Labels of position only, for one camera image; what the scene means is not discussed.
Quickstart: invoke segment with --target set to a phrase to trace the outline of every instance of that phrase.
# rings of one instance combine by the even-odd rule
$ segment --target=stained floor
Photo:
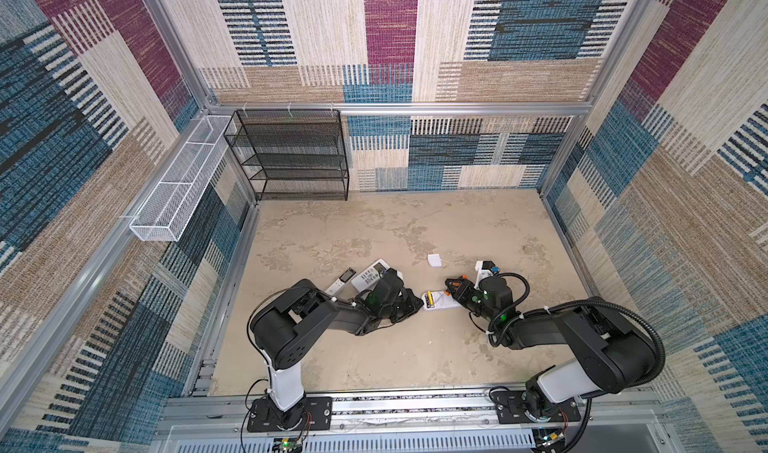
[[[474,278],[475,260],[492,259],[530,282],[523,311],[586,297],[533,190],[351,193],[346,202],[268,201],[261,208],[212,395],[244,394],[264,377],[264,362],[245,335],[248,315],[302,278],[325,289],[348,267],[360,272],[383,258],[420,295],[442,289],[447,277]],[[440,253],[443,267],[429,266],[428,253]],[[509,284],[515,297],[522,294],[519,282]],[[348,285],[340,296],[355,293]],[[302,382],[321,391],[525,381],[571,357],[564,345],[494,349],[466,310],[420,311],[365,336],[326,331],[302,361]]]

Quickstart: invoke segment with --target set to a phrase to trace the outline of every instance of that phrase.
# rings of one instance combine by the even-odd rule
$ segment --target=patterned wallpaper
[[[134,239],[45,373],[0,452],[146,451],[180,396],[248,211],[222,160],[184,236]]]
[[[768,0],[656,0],[547,196],[697,453],[768,448],[766,71]]]
[[[141,0],[0,1],[0,375],[197,110]],[[0,451],[142,451],[240,235],[221,164],[174,244],[135,240]]]
[[[571,117],[342,117],[350,189],[539,188]]]
[[[141,0],[0,17],[2,374],[197,107]]]
[[[163,0],[219,102],[578,101],[629,0]]]

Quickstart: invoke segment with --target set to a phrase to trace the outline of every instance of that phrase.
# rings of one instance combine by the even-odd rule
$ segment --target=black wire mesh shelf
[[[350,169],[337,110],[240,110],[225,135],[259,200],[346,200]]]

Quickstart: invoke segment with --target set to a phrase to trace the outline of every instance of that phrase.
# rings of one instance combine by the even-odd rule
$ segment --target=vented panel
[[[244,439],[247,453],[271,453],[274,438]],[[530,429],[494,431],[431,431],[389,434],[319,435],[303,451],[339,453],[397,453],[399,451],[526,451],[535,446]],[[178,453],[237,453],[240,439],[180,441]]]

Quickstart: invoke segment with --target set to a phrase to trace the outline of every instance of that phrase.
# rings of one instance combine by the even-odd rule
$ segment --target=white wire mesh basket
[[[230,117],[201,120],[130,222],[141,241],[178,241],[227,149],[224,132],[236,127]]]

